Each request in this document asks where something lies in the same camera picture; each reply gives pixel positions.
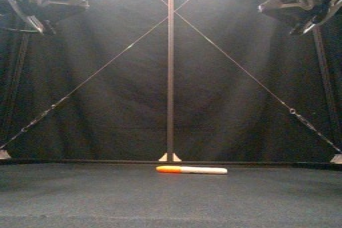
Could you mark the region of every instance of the black backdrop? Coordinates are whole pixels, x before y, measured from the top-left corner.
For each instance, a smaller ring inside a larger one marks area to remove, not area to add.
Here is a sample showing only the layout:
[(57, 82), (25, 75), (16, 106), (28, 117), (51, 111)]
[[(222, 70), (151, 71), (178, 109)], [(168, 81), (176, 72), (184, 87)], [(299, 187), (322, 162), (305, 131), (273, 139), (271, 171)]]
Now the black backdrop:
[[(56, 36), (31, 37), (8, 138), (118, 58), (7, 150), (17, 158), (158, 160), (167, 150), (167, 20), (120, 53), (167, 17), (167, 6), (88, 1)], [(178, 12), (331, 137), (313, 35), (289, 36), (258, 13), (265, 1), (190, 0)], [(334, 154), (176, 15), (175, 153), (195, 161), (318, 162)]]

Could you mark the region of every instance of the black curtain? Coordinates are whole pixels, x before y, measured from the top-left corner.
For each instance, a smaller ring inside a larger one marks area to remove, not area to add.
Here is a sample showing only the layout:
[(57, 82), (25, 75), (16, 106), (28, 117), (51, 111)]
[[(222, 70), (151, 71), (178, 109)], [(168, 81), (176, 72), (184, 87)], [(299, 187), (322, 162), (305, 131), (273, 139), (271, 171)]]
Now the black curtain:
[[(114, 61), (7, 149), (19, 158), (158, 160), (167, 150), (167, 0), (88, 1), (56, 36), (31, 37), (9, 135)], [(246, 74), (331, 137), (313, 35), (289, 36), (258, 13), (265, 1), (175, 0), (176, 8), (186, 3), (175, 14), (183, 160), (321, 162), (334, 154)]]

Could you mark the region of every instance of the dark gray floor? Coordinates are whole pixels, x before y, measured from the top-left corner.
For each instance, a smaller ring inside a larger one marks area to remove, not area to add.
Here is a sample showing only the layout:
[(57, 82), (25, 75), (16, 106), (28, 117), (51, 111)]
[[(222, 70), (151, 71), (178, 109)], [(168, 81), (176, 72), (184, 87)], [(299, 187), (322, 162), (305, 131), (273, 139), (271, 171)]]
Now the dark gray floor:
[(342, 172), (154, 165), (0, 166), (0, 227), (342, 227)]

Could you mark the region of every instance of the diagonal cable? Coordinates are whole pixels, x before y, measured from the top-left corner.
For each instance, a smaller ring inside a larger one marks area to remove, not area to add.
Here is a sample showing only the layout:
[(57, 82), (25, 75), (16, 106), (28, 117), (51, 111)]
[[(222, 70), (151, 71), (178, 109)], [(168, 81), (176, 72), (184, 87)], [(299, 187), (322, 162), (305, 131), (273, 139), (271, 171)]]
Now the diagonal cable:
[(35, 119), (29, 122), (27, 126), (11, 137), (11, 139), (0, 146), (0, 150), (13, 142), (19, 136), (21, 136), (28, 130), (47, 117), (49, 112), (76, 93), (76, 91), (99, 75), (99, 73), (111, 65), (111, 63), (135, 46), (135, 44), (142, 41), (143, 38), (159, 27), (159, 25), (167, 20), (166, 17), (158, 24), (151, 27), (151, 29), (126, 47), (126, 49), (114, 57), (111, 60), (94, 72), (94, 74), (75, 87), (74, 90), (56, 102), (49, 108), (41, 112)]
[(180, 19), (190, 25), (190, 27), (199, 33), (199, 35), (208, 41), (208, 43), (219, 50), (219, 52), (226, 56), (226, 58), (235, 64), (235, 66), (246, 73), (246, 75), (255, 81), (255, 83), (263, 88), (263, 90), (274, 97), (274, 99), (287, 108), (290, 114), (295, 116), (298, 121), (313, 130), (321, 139), (339, 152), (342, 150), (335, 146), (335, 144), (327, 139), (327, 137), (317, 130), (314, 125), (309, 122), (309, 120), (297, 113), (297, 110), (291, 108), (285, 101), (279, 98), (279, 96), (270, 90), (270, 88), (261, 82), (261, 80), (250, 73), (250, 71), (241, 65), (241, 63), (227, 54), (227, 52), (218, 46), (218, 44), (203, 34), (203, 32), (191, 24), (191, 22), (178, 13), (178, 10), (190, 2), (191, 0), (186, 0), (183, 4), (174, 10), (175, 14), (180, 17)]
[(180, 19), (188, 24), (188, 26), (199, 33), (199, 35), (206, 39), (206, 41), (219, 50), (219, 52), (226, 56), (226, 58), (235, 64), (235, 66), (247, 74), (247, 76), (257, 82), (257, 84), (265, 89), (265, 91), (275, 98), (275, 100), (287, 108), (291, 115), (295, 116), (298, 121), (315, 132), (318, 137), (335, 149), (337, 152), (342, 153), (342, 150), (335, 146), (331, 140), (318, 131), (310, 121), (291, 108), (279, 96), (270, 90), (270, 88), (257, 79), (257, 77), (250, 73), (250, 71), (241, 65), (241, 63), (227, 54), (227, 52), (218, 46), (218, 44), (204, 35), (204, 33), (191, 24), (191, 22), (178, 13), (175, 14)]

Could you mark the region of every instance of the pole base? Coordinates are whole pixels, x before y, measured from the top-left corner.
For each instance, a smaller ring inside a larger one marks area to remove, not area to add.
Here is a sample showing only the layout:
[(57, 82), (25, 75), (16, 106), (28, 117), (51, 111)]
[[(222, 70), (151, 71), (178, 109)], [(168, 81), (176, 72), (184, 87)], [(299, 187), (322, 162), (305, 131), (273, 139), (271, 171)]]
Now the pole base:
[(334, 164), (342, 164), (342, 154), (335, 154), (334, 158), (330, 160)]
[[(167, 161), (167, 153), (163, 155), (163, 157), (159, 159), (159, 161)], [(172, 154), (172, 161), (180, 162), (182, 160), (178, 158), (176, 154)]]
[(11, 156), (5, 150), (0, 150), (0, 160), (11, 159)]

